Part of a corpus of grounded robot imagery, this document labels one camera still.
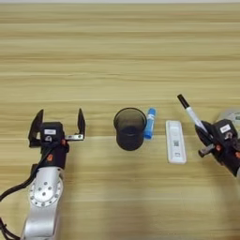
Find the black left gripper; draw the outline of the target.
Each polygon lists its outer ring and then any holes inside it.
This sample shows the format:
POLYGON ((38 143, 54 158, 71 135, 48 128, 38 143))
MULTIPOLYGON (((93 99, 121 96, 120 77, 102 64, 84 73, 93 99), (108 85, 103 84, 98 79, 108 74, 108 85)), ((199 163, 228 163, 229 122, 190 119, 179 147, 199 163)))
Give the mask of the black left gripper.
POLYGON ((32 166, 33 170, 43 168, 43 167, 57 167, 62 170, 65 169, 67 153, 69 152, 69 142, 83 141, 85 135, 85 119, 83 116, 83 110, 79 109, 78 112, 78 130, 79 134, 66 135, 64 138, 61 138, 59 141, 53 142, 41 142, 37 139, 37 135, 40 132, 40 126, 43 120, 44 110, 40 110, 36 117, 34 118, 29 134, 29 146, 39 147, 41 159, 39 163, 36 163, 32 166))

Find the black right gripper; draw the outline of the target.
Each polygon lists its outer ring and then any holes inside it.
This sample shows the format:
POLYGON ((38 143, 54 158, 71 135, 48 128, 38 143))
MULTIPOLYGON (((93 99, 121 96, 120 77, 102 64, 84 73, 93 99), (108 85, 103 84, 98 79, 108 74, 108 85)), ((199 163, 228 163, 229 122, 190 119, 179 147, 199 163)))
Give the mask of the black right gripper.
POLYGON ((236 148, 236 140, 220 140, 214 139, 213 125, 202 121, 203 128, 196 126, 195 130, 204 145, 204 149, 199 151, 199 155, 203 158, 211 154, 215 160, 225 166, 234 177, 240 170, 240 149, 236 148))

